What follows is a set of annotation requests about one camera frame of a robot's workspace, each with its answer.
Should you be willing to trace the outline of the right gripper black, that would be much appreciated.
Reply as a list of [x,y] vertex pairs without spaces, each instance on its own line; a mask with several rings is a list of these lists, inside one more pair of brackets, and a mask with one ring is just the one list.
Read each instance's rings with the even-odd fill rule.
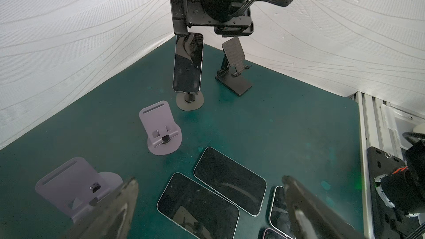
[[172,24],[175,35],[187,35],[193,26],[213,27],[222,37],[244,37],[254,32],[250,10],[239,17],[220,22],[212,18],[203,6],[203,0],[170,0]]

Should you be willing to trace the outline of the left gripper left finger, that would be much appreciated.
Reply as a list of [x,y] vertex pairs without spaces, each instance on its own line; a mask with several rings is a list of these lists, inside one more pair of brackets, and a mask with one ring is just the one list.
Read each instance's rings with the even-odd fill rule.
[[94,210],[76,222],[66,239],[126,239],[131,229],[139,185],[136,178],[122,183],[101,200]]

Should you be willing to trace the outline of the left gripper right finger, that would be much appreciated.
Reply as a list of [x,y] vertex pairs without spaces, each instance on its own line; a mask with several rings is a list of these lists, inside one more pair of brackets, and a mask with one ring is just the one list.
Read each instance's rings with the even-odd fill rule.
[[282,178],[291,230],[297,239],[363,239],[328,205],[292,176]]

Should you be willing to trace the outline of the white-edged phone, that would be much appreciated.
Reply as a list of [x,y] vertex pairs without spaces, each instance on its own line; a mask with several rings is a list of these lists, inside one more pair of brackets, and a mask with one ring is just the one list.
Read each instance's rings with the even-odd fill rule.
[[269,223],[277,232],[289,239],[295,239],[292,232],[290,215],[286,204],[283,186],[276,186],[271,200]]

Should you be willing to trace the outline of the purple phone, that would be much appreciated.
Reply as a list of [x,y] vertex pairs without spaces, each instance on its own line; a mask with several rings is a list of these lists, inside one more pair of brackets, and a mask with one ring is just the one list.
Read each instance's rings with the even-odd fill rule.
[[264,230],[261,239],[288,239],[288,237],[268,228]]

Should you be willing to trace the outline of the black stand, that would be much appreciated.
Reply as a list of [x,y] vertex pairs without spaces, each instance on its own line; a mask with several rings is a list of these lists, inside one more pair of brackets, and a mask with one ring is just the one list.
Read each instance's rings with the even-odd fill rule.
[[245,53],[239,38],[233,37],[224,42],[222,49],[224,58],[215,78],[233,93],[242,96],[252,87],[252,84],[242,76],[242,72],[251,66],[244,63]]

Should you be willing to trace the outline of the landscape phone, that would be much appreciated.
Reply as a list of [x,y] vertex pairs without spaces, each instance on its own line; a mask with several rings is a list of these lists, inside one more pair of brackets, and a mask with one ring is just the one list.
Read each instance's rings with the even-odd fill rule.
[[174,173],[157,210],[198,239],[233,239],[240,210],[182,173]]

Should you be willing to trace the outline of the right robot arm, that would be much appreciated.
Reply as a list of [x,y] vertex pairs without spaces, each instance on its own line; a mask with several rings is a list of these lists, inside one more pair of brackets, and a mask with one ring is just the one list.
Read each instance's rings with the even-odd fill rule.
[[279,7],[293,0],[170,0],[175,35],[187,35],[192,27],[212,27],[215,34],[244,37],[254,32],[250,7],[265,2]]

